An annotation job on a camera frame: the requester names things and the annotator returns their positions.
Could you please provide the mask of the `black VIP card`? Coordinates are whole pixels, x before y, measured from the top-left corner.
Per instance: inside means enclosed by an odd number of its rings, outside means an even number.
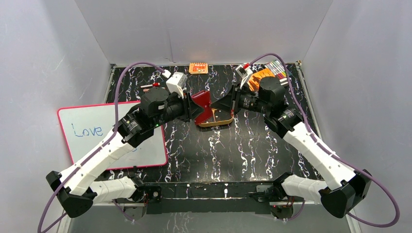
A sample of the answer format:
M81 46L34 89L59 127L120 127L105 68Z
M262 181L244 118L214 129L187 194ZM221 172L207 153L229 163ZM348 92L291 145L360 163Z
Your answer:
M214 114L214 119L216 122L219 121L230 121L232 119L232 116L230 113L218 110L218 109L213 109L213 114Z

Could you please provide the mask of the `red leather card holder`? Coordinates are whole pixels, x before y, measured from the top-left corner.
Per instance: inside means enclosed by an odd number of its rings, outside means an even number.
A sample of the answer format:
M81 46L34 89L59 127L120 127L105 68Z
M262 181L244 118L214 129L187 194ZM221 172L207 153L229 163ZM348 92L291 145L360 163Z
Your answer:
M203 109L203 112L194 119L195 125L200 125L201 123L204 123L213 116L213 111L210 107L210 91L202 90L194 94L191 98L197 105L199 105Z

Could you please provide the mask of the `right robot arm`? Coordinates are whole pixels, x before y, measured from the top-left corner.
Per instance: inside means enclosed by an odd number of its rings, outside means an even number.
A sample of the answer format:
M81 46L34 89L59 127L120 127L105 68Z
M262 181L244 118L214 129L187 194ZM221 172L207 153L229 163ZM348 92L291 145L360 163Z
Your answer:
M286 90L279 78L262 78L258 91L254 92L246 85L253 75L249 65L241 64L235 70L242 78L241 83L233 85L226 96L212 103L212 108L231 115L241 109L263 114L266 126L296 148L323 177L323 180L312 180L286 172L274 180L271 187L251 197L269 202L298 196L322 204L337 218L348 214L369 190L371 180L365 176L366 171L355 171L322 150L320 140L306 128L299 112L285 102Z

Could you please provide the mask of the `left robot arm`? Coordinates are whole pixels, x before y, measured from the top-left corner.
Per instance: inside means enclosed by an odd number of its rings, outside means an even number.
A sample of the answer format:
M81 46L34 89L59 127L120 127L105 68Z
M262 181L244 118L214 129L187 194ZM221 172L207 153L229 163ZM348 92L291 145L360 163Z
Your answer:
M153 195L155 188L147 187L136 175L107 181L98 177L152 137L156 128L175 119L189 122L203 113L203 107L183 90L186 80L186 74L176 72L167 79L166 88L154 87L146 92L139 104L116 118L114 127L90 152L69 168L46 176L69 217L79 217L97 203L116 199L139 202Z

